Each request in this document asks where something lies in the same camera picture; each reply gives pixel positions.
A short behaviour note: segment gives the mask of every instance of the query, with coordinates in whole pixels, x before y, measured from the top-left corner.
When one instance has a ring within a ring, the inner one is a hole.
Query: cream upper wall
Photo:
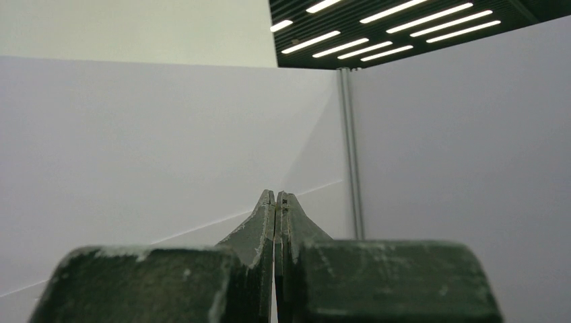
[[[276,67],[267,0],[0,0],[0,55]]]

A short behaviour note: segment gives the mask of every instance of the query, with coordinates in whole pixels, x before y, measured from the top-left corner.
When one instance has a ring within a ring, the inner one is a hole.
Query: linear light fixture
[[[399,48],[396,48],[396,49],[393,49],[393,50],[388,50],[388,51],[386,51],[386,52],[382,52],[382,53],[379,53],[379,54],[376,54],[376,55],[364,57],[364,58],[361,59],[361,61],[364,61],[364,62],[370,61],[370,60],[372,60],[372,59],[377,59],[377,58],[379,58],[379,57],[387,56],[387,55],[390,55],[390,54],[395,54],[396,52],[402,52],[402,51],[404,51],[404,50],[408,50],[408,49],[411,49],[411,48],[412,48],[411,45],[409,45],[409,46],[404,46],[404,47],[399,47]]]
[[[340,50],[343,50],[345,48],[357,46],[358,44],[362,44],[362,43],[368,42],[368,41],[369,41],[369,39],[367,39],[367,38],[361,38],[359,40],[355,40],[354,42],[348,42],[347,44],[337,46],[337,47],[333,47],[332,49],[324,50],[323,52],[318,52],[317,54],[313,54],[313,57],[315,57],[315,58],[322,57],[322,56],[331,54],[332,52],[339,52]]]
[[[304,47],[313,45],[313,44],[315,44],[316,42],[320,42],[320,41],[322,41],[322,40],[326,40],[326,39],[331,38],[331,37],[333,37],[333,36],[337,36],[337,35],[339,35],[340,33],[341,33],[341,32],[339,32],[339,31],[337,31],[337,30],[334,31],[334,32],[329,32],[329,33],[327,33],[327,34],[325,34],[325,35],[322,35],[322,36],[319,36],[319,37],[310,39],[310,40],[308,40],[308,41],[306,41],[306,42],[302,42],[301,44],[297,44],[297,45],[295,45],[295,46],[293,46],[293,47],[289,47],[289,48],[287,48],[287,49],[284,49],[284,50],[282,50],[281,52],[282,52],[283,54],[289,54],[289,53],[291,53],[291,52],[295,52],[296,50],[299,50],[299,49],[302,49],[302,48],[304,48]]]
[[[308,13],[316,13],[321,9],[325,9],[330,5],[334,5],[336,3],[338,3],[340,0],[324,0],[321,1],[320,3],[317,3],[316,5],[313,5],[312,7],[309,7],[306,11]]]
[[[386,17],[386,16],[388,16],[388,15],[392,15],[392,14],[395,13],[395,12],[399,12],[399,11],[401,11],[401,10],[410,8],[410,7],[412,7],[413,5],[417,5],[417,4],[419,4],[419,3],[423,3],[424,1],[428,1],[428,0],[412,0],[412,1],[409,1],[409,2],[405,2],[405,3],[403,3],[402,5],[398,5],[398,6],[396,6],[396,7],[392,7],[392,8],[390,8],[390,9],[387,9],[387,10],[385,10],[385,11],[381,11],[381,12],[379,12],[379,13],[377,13],[377,14],[374,14],[374,15],[372,15],[372,16],[370,16],[370,17],[367,17],[367,18],[365,18],[365,19],[361,19],[360,22],[361,22],[362,24],[368,24],[368,23],[373,22],[373,21],[375,21],[375,20],[377,20],[377,19],[380,19],[380,18],[382,18],[382,17]]]
[[[381,47],[386,47],[386,46],[392,45],[392,44],[393,44],[393,42],[381,42],[380,44],[377,44],[377,45],[365,47],[365,48],[363,48],[363,49],[355,50],[354,52],[350,52],[350,53],[341,55],[341,56],[338,57],[338,59],[346,59],[346,58],[349,58],[349,57],[352,57],[352,56],[355,56],[355,55],[359,55],[359,54],[361,54],[361,53],[363,53],[363,52],[370,52],[371,50],[375,50],[375,49],[378,49],[378,48],[381,48]]]
[[[452,32],[452,33],[450,33],[450,34],[446,34],[446,35],[443,35],[443,36],[440,36],[440,37],[431,38],[431,39],[427,40],[426,42],[438,42],[439,40],[443,40],[443,39],[447,39],[447,38],[452,38],[452,37],[454,37],[454,36],[466,34],[466,33],[468,33],[468,32],[473,32],[474,30],[479,30],[479,29],[482,29],[482,28],[494,26],[494,25],[499,24],[500,22],[501,22],[500,20],[494,20],[494,21],[488,22],[488,23],[486,23],[486,24],[474,26],[474,27],[467,28],[467,29],[462,29],[462,30],[459,30],[459,31],[457,31],[457,32]]]
[[[451,22],[446,22],[445,24],[442,24],[442,25],[434,26],[434,27],[432,27],[432,28],[428,28],[428,29],[425,29],[425,30],[421,30],[421,31],[419,31],[419,32],[414,32],[414,33],[411,34],[411,37],[421,36],[421,35],[424,35],[424,34],[428,34],[429,32],[435,32],[435,31],[437,31],[437,30],[445,29],[445,28],[448,28],[448,27],[451,27],[451,26],[455,26],[455,25],[457,25],[457,24],[462,24],[463,22],[469,22],[470,20],[474,20],[474,19],[483,17],[483,16],[485,16],[485,15],[489,15],[489,14],[491,14],[491,13],[492,13],[491,10],[486,10],[486,11],[483,11],[483,12],[475,13],[475,14],[473,14],[473,15],[469,15],[469,16],[464,17],[464,18],[460,18],[460,19],[457,19],[457,20],[453,20],[453,21],[451,21]]]
[[[444,11],[441,11],[441,12],[438,12],[438,13],[435,13],[434,15],[428,15],[428,16],[426,16],[426,17],[424,17],[424,18],[420,18],[420,19],[418,19],[418,20],[414,20],[414,21],[409,22],[409,23],[407,23],[407,24],[403,24],[403,25],[400,25],[400,26],[391,28],[391,29],[387,30],[387,32],[388,32],[389,34],[392,34],[393,32],[400,32],[401,30],[404,30],[404,29],[407,29],[407,28],[410,28],[410,27],[414,27],[414,26],[416,26],[416,25],[424,24],[425,22],[429,22],[430,20],[435,20],[435,19],[438,19],[438,18],[440,18],[440,17],[444,17],[444,16],[446,16],[446,15],[451,15],[451,14],[453,14],[454,12],[458,12],[458,11],[460,11],[460,10],[468,9],[468,8],[470,8],[471,6],[473,6],[472,3],[464,3],[463,5],[459,5],[459,6],[456,6],[456,7],[454,7],[454,8],[450,8],[450,9],[447,9],[447,10],[444,10]]]
[[[278,22],[277,24],[271,26],[269,28],[270,32],[276,32],[280,29],[284,29],[285,27],[288,27],[289,25],[293,24],[294,22],[291,20],[284,20],[282,22]]]

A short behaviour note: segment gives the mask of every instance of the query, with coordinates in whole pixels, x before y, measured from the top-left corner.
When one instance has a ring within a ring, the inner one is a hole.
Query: slatted ceiling
[[[523,5],[526,5],[527,9],[541,21],[571,14],[571,0],[428,0],[368,24],[361,24],[359,22],[361,19],[405,3],[408,0],[341,0],[316,13],[308,13],[306,9],[321,2],[321,0],[269,1],[274,24],[282,20],[292,20],[294,22],[292,25],[274,33],[278,65],[280,67],[301,67],[310,69],[369,67],[529,26],[531,24],[530,21],[519,12],[512,4],[512,1],[520,1]],[[413,20],[466,2],[472,2],[474,6],[406,30],[395,32],[394,34],[387,33],[387,30],[390,28],[412,22]],[[451,22],[487,9],[491,9],[493,14],[430,34],[418,37],[410,36],[413,32]],[[494,20],[500,20],[502,23],[439,42],[426,43],[427,39]],[[339,30],[341,34],[290,54],[281,53],[281,51],[286,48],[334,30]],[[369,41],[323,57],[312,57],[313,54],[318,52],[323,52],[324,50],[347,44],[348,42],[360,38],[368,38]],[[348,59],[339,60],[337,58],[340,55],[386,41],[391,41],[393,44]],[[363,57],[407,45],[412,45],[414,48],[371,61],[362,62],[360,60]]]

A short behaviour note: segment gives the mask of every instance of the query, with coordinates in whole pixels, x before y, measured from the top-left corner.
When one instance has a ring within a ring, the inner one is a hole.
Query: white wall
[[[352,73],[367,238],[452,239],[507,322],[569,322],[571,17]]]
[[[350,238],[343,142],[334,71],[1,57],[0,322],[70,249],[211,244],[264,188]]]
[[[0,55],[276,67],[267,0],[2,0]]]

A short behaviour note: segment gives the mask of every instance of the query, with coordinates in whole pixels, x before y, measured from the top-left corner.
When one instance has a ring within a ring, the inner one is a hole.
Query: gray vertical post
[[[355,145],[355,130],[353,123],[353,107],[351,105],[351,91],[349,88],[349,69],[338,69],[339,93],[343,107],[343,125],[345,126],[345,142],[349,156],[349,183],[351,185],[351,205],[355,221],[355,238],[365,238],[363,215],[361,211],[361,193],[359,188],[359,169],[357,165],[357,149]]]

